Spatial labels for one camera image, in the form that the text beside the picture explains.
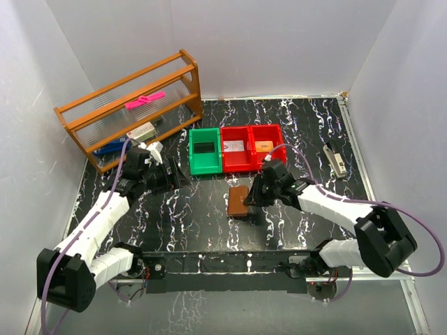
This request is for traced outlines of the brown leather card holder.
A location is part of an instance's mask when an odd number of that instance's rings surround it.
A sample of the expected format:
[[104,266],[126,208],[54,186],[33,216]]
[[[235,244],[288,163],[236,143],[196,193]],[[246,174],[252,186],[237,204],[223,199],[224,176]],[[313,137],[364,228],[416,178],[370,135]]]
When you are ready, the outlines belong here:
[[234,186],[229,188],[227,216],[236,219],[246,219],[249,215],[249,208],[244,204],[249,194],[247,186]]

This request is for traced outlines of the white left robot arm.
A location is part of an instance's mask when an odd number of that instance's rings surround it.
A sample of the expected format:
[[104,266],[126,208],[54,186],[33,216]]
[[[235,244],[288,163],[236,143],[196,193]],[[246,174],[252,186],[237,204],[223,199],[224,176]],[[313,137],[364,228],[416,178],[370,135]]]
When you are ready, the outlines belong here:
[[145,266],[137,246],[119,242],[104,255],[98,255],[98,250],[144,193],[167,193],[189,184],[174,157],[162,158],[157,149],[129,149],[81,223],[54,249],[39,253],[36,272],[41,302],[80,313],[91,304],[96,290],[114,277],[142,276]]

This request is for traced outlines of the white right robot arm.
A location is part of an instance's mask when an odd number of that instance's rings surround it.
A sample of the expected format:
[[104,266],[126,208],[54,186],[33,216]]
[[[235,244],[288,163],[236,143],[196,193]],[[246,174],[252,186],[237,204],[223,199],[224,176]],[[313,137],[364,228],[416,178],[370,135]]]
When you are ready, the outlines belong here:
[[265,162],[255,176],[244,205],[267,207],[277,200],[316,214],[354,235],[354,239],[320,243],[295,269],[326,277],[338,267],[366,267],[387,278],[418,248],[396,210],[341,198],[310,179],[296,179],[281,160],[274,159]]

